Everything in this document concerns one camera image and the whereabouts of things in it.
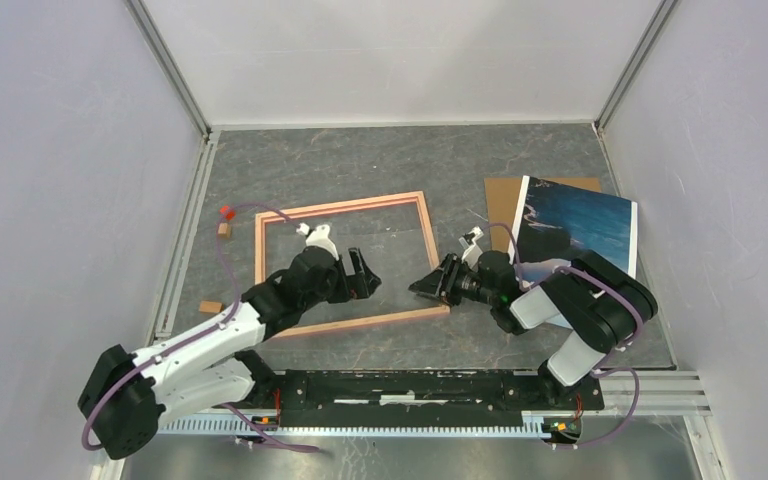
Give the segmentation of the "brown cardboard backing board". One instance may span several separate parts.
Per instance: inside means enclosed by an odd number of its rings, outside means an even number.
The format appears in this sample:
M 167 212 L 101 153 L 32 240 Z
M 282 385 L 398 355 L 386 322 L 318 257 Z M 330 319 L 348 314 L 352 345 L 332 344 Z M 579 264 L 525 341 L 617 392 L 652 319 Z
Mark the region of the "brown cardboard backing board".
M 488 221 L 495 250 L 519 255 L 524 263 L 569 260 L 582 252 L 589 226 L 577 219 L 591 203 L 610 195 L 596 178 L 494 177 L 484 180 Z

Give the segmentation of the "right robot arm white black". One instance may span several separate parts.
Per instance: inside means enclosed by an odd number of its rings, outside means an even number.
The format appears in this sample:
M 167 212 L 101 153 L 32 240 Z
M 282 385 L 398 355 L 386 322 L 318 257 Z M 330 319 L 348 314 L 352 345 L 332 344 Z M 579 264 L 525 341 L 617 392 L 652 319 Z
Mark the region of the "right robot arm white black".
M 448 306 L 464 300 L 487 305 L 497 325 L 515 335 L 565 321 L 570 335 L 538 369 L 538 396 L 551 408 L 572 401 L 581 380 L 658 312 L 648 288 L 593 250 L 529 286 L 504 252 L 483 252 L 473 261 L 449 254 L 409 290 Z

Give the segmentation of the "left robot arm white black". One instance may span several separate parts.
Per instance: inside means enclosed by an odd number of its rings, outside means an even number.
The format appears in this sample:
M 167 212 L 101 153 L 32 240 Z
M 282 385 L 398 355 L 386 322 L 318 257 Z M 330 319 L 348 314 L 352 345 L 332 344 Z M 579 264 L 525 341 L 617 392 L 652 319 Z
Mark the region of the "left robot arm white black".
M 296 326 L 314 307 L 371 297 L 381 278 L 357 248 L 341 256 L 307 246 L 290 266 L 242 292 L 234 303 L 169 340 L 128 352 L 113 345 L 98 357 L 77 407 L 85 418 L 80 442 L 113 460 L 143 448 L 159 428 L 203 409 L 244 401 L 266 405 L 274 381 L 255 346 Z

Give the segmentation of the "blue sea photo print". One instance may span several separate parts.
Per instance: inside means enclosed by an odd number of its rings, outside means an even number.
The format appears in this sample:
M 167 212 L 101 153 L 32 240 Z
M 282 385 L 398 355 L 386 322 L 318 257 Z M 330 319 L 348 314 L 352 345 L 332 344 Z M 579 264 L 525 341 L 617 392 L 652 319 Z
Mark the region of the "blue sea photo print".
M 512 234 L 502 233 L 500 238 L 528 284 L 568 265 L 585 250 L 637 276 L 638 205 L 634 201 L 524 176 L 507 220 Z

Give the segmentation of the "pink wooden picture frame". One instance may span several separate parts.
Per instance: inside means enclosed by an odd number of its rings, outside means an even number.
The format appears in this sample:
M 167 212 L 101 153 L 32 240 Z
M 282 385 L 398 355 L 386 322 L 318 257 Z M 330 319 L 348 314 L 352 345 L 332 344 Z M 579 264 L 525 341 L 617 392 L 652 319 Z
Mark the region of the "pink wooden picture frame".
M 416 207 L 420 229 L 425 243 L 425 249 L 431 268 L 440 263 L 437 246 L 431 226 L 431 218 L 427 208 L 425 195 L 422 191 L 413 191 L 397 194 L 388 194 L 374 197 L 366 197 L 354 200 L 345 200 L 332 203 L 324 203 L 311 206 L 290 208 L 285 213 L 297 220 L 315 216 L 345 214 L 356 211 L 372 210 L 376 208 L 394 207 L 400 205 L 413 205 Z M 254 224 L 254 280 L 262 282 L 267 276 L 267 247 L 266 228 L 269 224 L 279 222 L 281 217 L 277 213 L 258 213 Z M 325 324 L 294 327 L 277 335 L 277 338 L 290 338 L 303 335 L 330 333 L 352 328 L 367 328 L 382 324 L 392 324 L 401 321 L 419 320 L 438 315 L 448 315 L 450 308 L 446 305 L 437 305 L 428 308 L 359 317 Z

